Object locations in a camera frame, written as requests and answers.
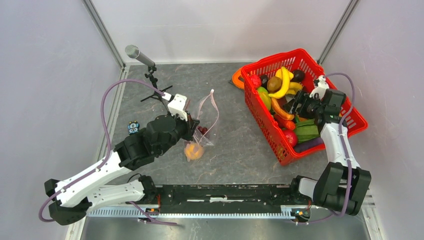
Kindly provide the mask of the clear zip top bag pink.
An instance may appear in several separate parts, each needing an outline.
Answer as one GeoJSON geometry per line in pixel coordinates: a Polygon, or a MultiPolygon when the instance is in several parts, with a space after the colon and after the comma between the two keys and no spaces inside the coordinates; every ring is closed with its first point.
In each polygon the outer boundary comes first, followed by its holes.
{"type": "Polygon", "coordinates": [[[200,124],[198,126],[208,128],[208,132],[205,135],[202,135],[198,131],[198,127],[197,127],[193,135],[193,140],[185,141],[183,146],[185,148],[185,146],[189,143],[197,143],[203,147],[204,153],[205,153],[206,150],[212,148],[215,145],[218,138],[218,124],[220,121],[220,111],[215,101],[214,89],[211,89],[207,96],[203,97],[194,105],[192,116],[195,119],[200,120],[200,124]]]}

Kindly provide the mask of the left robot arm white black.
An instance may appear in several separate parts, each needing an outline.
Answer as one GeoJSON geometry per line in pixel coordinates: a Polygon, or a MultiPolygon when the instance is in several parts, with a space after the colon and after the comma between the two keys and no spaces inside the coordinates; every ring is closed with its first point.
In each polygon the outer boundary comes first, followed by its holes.
{"type": "Polygon", "coordinates": [[[153,203],[158,195],[150,176],[121,185],[108,185],[120,176],[154,162],[179,140],[192,140],[200,121],[187,115],[159,115],[146,127],[127,136],[107,155],[75,176],[44,183],[50,221],[62,226],[83,219],[87,213],[118,203],[153,203]]]}

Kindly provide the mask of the dark red grape bunch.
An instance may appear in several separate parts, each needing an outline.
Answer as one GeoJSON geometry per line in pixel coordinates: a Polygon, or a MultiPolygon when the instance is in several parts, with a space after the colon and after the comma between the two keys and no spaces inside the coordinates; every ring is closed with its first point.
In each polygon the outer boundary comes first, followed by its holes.
{"type": "Polygon", "coordinates": [[[197,130],[202,134],[205,135],[208,132],[208,128],[207,127],[202,127],[202,126],[198,126],[197,130]]]}

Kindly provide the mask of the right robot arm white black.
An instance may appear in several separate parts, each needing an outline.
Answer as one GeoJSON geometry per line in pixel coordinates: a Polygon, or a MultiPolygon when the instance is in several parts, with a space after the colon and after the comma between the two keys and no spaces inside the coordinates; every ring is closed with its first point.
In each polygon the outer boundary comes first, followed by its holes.
{"type": "Polygon", "coordinates": [[[339,216],[355,216],[361,209],[372,177],[368,170],[361,169],[350,147],[346,117],[340,115],[346,100],[346,94],[336,89],[326,89],[322,98],[301,90],[288,103],[290,113],[314,120],[328,158],[318,180],[297,176],[292,180],[294,186],[289,189],[288,196],[295,204],[311,198],[315,205],[339,216]]]}

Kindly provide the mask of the orange fruit with leaf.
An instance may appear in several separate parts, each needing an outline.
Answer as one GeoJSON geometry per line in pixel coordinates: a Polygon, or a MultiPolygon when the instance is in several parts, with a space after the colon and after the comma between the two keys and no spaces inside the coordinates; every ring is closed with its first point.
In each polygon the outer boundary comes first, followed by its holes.
{"type": "Polygon", "coordinates": [[[188,162],[201,158],[204,154],[204,148],[198,143],[188,143],[184,148],[184,154],[188,162]]]}

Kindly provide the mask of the papaya slice orange brown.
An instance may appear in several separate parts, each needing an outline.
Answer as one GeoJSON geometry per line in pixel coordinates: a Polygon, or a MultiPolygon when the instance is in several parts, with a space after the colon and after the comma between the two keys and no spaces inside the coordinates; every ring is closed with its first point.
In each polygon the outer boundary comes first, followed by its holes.
{"type": "Polygon", "coordinates": [[[277,115],[279,115],[284,120],[292,121],[295,117],[293,114],[290,114],[283,110],[282,107],[279,105],[278,99],[276,98],[271,98],[271,108],[277,115]]]}

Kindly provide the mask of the yellow banana bunch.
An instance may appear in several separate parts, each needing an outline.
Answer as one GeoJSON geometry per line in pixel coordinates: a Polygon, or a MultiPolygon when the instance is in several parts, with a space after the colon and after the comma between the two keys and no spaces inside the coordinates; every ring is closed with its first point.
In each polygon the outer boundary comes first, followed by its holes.
{"type": "Polygon", "coordinates": [[[296,95],[297,92],[302,90],[304,87],[301,83],[291,81],[293,73],[285,67],[281,67],[277,70],[274,76],[282,79],[282,86],[279,91],[268,93],[271,98],[281,99],[285,95],[296,95]]]}

